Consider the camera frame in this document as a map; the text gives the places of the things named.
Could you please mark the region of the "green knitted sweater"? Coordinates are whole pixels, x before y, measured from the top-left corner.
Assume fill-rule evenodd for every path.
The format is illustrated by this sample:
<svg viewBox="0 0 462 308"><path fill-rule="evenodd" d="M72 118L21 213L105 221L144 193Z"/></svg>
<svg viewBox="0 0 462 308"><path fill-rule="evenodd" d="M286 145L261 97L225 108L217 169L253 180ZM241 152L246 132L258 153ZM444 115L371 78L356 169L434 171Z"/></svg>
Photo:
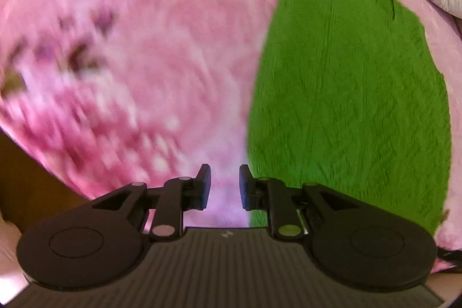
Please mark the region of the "green knitted sweater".
<svg viewBox="0 0 462 308"><path fill-rule="evenodd" d="M279 0L247 124L252 172L324 184L435 233L450 179L446 83L398 0Z"/></svg>

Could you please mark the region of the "pink floral bed blanket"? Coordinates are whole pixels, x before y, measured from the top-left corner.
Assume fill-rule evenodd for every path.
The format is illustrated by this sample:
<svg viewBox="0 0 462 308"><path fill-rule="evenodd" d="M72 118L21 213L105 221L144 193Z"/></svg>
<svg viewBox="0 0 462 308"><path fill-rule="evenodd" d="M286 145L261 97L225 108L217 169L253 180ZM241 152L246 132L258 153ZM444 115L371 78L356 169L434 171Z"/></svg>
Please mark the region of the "pink floral bed blanket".
<svg viewBox="0 0 462 308"><path fill-rule="evenodd" d="M461 121L460 0L396 0L423 24ZM202 159L216 180L197 225L260 226L236 207L235 169L277 0L1 0L1 125L89 198L159 184Z"/></svg>

